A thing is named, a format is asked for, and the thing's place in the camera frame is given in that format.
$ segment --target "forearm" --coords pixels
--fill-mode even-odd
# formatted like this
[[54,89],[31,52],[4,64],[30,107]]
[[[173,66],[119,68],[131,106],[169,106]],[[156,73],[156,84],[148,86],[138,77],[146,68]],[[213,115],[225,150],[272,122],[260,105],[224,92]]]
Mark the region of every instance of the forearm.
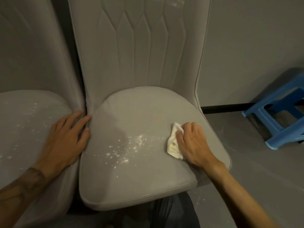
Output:
[[260,205],[233,178],[224,164],[206,170],[225,201],[237,227],[277,227]]
[[17,180],[0,190],[0,227],[13,227],[29,204],[50,183],[34,166]]

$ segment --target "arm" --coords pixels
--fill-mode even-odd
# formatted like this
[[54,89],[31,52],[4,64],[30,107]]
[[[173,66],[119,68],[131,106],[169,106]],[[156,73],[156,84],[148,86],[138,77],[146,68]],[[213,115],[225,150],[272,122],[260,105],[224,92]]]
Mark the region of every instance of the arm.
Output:
[[233,178],[226,166],[211,152],[206,136],[196,122],[182,126],[176,138],[183,156],[201,167],[222,196],[237,227],[277,227],[266,212]]
[[72,127],[82,113],[77,111],[52,125],[36,164],[0,190],[0,227],[13,227],[29,204],[83,151],[90,137],[89,128],[83,131],[79,141],[78,134],[91,116],[85,116]]

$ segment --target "gray wall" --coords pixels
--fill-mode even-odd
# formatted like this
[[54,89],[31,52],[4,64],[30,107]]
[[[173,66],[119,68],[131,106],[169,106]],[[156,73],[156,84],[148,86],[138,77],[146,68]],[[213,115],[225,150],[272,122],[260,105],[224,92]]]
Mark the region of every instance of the gray wall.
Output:
[[256,102],[281,73],[303,64],[304,0],[211,1],[201,106]]

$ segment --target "hand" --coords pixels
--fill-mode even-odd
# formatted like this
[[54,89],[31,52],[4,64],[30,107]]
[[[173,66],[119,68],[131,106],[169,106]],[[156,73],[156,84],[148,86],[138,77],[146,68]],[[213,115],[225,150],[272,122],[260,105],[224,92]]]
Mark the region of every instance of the hand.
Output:
[[177,131],[176,139],[184,158],[203,168],[207,174],[215,166],[223,165],[211,152],[201,126],[196,122],[187,122],[181,127],[184,130],[184,136],[181,131]]
[[46,179],[53,180],[56,178],[64,168],[76,161],[85,148],[90,137],[89,128],[85,128],[79,141],[78,135],[83,126],[91,119],[91,115],[80,119],[73,126],[82,113],[82,110],[77,111],[61,118],[52,125],[40,157],[37,163],[32,166],[32,168],[41,170]]

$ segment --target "chair backrest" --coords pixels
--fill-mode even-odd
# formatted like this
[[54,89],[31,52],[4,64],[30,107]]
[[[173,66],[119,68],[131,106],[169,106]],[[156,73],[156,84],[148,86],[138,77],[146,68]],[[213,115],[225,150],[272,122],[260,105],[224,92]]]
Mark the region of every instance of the chair backrest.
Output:
[[199,107],[210,0],[69,0],[88,111],[126,88],[171,89]]
[[0,92],[49,90],[84,99],[50,0],[0,0]]

